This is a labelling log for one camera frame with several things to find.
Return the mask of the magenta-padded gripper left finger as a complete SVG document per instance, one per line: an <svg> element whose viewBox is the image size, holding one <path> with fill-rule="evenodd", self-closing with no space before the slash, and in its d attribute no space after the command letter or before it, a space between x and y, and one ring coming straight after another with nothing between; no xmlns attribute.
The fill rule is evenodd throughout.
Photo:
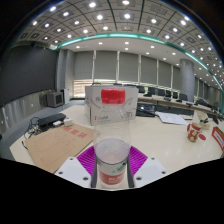
<svg viewBox="0 0 224 224"><path fill-rule="evenodd" d="M84 188L91 188L95 168L94 147L91 146L78 157L69 157L55 175Z"/></svg>

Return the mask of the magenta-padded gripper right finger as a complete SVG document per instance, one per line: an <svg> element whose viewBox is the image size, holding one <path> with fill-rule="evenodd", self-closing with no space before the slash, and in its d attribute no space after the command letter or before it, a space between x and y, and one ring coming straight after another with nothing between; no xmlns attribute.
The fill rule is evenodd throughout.
<svg viewBox="0 0 224 224"><path fill-rule="evenodd" d="M164 166L154 157L147 157L135 147L131 147L127 178L130 188L140 188L168 175Z"/></svg>

